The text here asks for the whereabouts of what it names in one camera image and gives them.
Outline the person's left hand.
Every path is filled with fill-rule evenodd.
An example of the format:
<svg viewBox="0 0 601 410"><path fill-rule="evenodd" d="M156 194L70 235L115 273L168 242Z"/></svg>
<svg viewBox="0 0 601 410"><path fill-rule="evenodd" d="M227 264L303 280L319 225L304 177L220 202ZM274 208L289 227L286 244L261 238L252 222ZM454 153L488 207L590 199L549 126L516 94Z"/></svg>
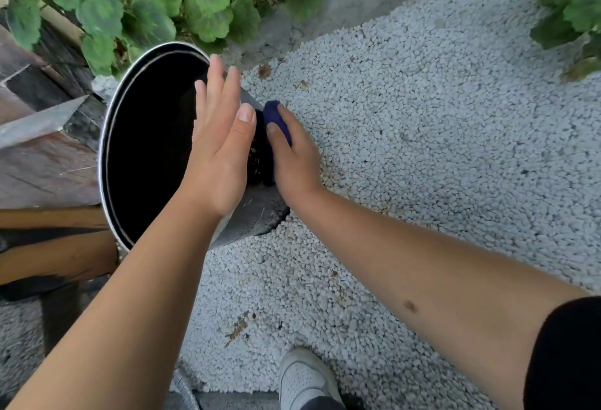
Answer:
<svg viewBox="0 0 601 410"><path fill-rule="evenodd" d="M247 182L247 163L232 161L232 126L241 102L241 76L235 66L224 68L223 101L207 114L207 81L197 80L192 148L179 192L199 215L218 223L232 214Z"/></svg>

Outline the person's right hand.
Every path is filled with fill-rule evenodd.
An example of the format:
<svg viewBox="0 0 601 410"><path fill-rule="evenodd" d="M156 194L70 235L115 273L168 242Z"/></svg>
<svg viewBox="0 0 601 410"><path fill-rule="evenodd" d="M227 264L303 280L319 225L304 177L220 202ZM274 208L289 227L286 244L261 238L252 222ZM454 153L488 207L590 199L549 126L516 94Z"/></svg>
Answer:
<svg viewBox="0 0 601 410"><path fill-rule="evenodd" d="M320 153L310 133L299 120L279 105L289 129L292 147L289 166L274 166L276 186L285 203L298 215L310 205L311 198L324 189L320 178Z"/></svg>

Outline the dark blue cloth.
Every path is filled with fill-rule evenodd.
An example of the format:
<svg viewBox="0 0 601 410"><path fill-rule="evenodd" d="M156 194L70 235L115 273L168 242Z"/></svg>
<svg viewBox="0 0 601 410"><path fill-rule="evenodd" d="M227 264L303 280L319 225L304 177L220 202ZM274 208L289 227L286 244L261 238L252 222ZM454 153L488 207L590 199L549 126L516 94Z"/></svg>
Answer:
<svg viewBox="0 0 601 410"><path fill-rule="evenodd" d="M281 103L278 100L270 100L265 103L265 106L263 108L265 130L267 130L269 124L277 125L282 131L284 137L286 138L289 147L292 147L292 140L289 129L278 109L280 104Z"/></svg>

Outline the grey metal bucket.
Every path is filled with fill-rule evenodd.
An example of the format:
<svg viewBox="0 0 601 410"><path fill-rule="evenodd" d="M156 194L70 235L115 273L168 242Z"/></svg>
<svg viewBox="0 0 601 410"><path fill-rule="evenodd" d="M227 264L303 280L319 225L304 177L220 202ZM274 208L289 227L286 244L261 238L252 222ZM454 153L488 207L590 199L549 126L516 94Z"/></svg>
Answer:
<svg viewBox="0 0 601 410"><path fill-rule="evenodd" d="M126 71L111 100L98 151L101 203L117 242L130 251L179 188L191 152L197 80L209 57L185 42L148 49ZM275 186L264 106L241 89L256 111L244 195L217 227L210 249L273 231L290 213Z"/></svg>

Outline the person's left forearm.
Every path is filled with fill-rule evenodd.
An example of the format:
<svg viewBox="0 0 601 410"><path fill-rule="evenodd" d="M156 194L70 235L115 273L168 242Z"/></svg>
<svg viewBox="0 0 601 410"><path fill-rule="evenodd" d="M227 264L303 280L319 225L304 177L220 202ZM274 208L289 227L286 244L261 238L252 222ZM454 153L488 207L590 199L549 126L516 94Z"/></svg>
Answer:
<svg viewBox="0 0 601 410"><path fill-rule="evenodd" d="M6 410L162 410L228 210L179 189Z"/></svg>

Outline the person's right forearm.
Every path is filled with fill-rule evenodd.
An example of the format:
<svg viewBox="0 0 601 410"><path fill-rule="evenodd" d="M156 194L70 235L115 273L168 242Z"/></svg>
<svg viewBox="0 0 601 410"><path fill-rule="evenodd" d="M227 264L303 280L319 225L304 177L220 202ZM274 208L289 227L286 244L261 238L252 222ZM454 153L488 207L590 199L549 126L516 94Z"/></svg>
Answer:
<svg viewBox="0 0 601 410"><path fill-rule="evenodd" d="M505 255L376 213L324 187L299 219L398 319L502 410L523 410L535 340L581 288Z"/></svg>

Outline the grey concrete planter edge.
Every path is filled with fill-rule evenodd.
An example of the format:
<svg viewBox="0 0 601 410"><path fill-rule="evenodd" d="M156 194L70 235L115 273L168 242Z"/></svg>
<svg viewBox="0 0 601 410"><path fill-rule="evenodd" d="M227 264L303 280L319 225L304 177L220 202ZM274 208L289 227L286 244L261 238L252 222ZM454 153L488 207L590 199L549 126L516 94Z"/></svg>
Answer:
<svg viewBox="0 0 601 410"><path fill-rule="evenodd" d="M262 20L258 35L242 45L230 43L222 58L241 71L280 57L304 41L329 34L338 29L352 28L369 20L389 14L403 0L325 0L312 18L293 19L279 6Z"/></svg>

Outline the weathered dark wooden planks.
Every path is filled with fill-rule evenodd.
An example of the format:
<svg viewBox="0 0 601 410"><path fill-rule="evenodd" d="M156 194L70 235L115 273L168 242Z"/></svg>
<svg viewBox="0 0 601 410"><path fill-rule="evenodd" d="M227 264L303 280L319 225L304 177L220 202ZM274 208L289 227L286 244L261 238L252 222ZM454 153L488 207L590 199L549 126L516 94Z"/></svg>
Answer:
<svg viewBox="0 0 601 410"><path fill-rule="evenodd" d="M0 11L0 209L98 204L106 105L70 42L48 24L32 51Z"/></svg>

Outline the brown wooden bench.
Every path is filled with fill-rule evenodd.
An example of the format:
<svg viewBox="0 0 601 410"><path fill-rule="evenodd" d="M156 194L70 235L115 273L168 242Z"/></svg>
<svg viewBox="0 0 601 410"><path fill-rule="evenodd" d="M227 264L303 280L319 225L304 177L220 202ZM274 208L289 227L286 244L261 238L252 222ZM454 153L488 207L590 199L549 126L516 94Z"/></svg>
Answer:
<svg viewBox="0 0 601 410"><path fill-rule="evenodd" d="M44 354L81 313L80 294L119 263L100 205L0 209L0 300L40 298Z"/></svg>

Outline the white shoe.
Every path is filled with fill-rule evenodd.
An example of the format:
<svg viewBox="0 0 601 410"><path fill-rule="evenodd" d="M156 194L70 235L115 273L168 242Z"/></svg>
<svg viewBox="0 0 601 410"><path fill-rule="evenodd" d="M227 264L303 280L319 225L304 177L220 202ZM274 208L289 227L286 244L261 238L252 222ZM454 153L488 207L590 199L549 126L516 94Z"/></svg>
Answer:
<svg viewBox="0 0 601 410"><path fill-rule="evenodd" d="M317 396L330 396L343 403L332 370L310 350L295 347L281 360L280 410L299 410Z"/></svg>

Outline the grey trouser leg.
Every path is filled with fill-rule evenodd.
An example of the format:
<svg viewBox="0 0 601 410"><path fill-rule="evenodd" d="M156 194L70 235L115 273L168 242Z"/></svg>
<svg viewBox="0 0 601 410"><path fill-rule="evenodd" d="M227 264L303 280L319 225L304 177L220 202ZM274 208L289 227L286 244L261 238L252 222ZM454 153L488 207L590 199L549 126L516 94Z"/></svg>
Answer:
<svg viewBox="0 0 601 410"><path fill-rule="evenodd" d="M299 410L347 410L342 402L330 396L317 396L308 400Z"/></svg>

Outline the black sleeve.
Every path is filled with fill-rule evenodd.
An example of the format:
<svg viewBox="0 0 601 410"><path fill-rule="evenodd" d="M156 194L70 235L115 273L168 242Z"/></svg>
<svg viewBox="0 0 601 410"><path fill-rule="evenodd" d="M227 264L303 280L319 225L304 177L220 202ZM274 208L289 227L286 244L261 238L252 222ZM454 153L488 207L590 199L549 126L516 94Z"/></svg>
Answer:
<svg viewBox="0 0 601 410"><path fill-rule="evenodd" d="M524 410L601 410L601 296L575 299L546 318L532 350Z"/></svg>

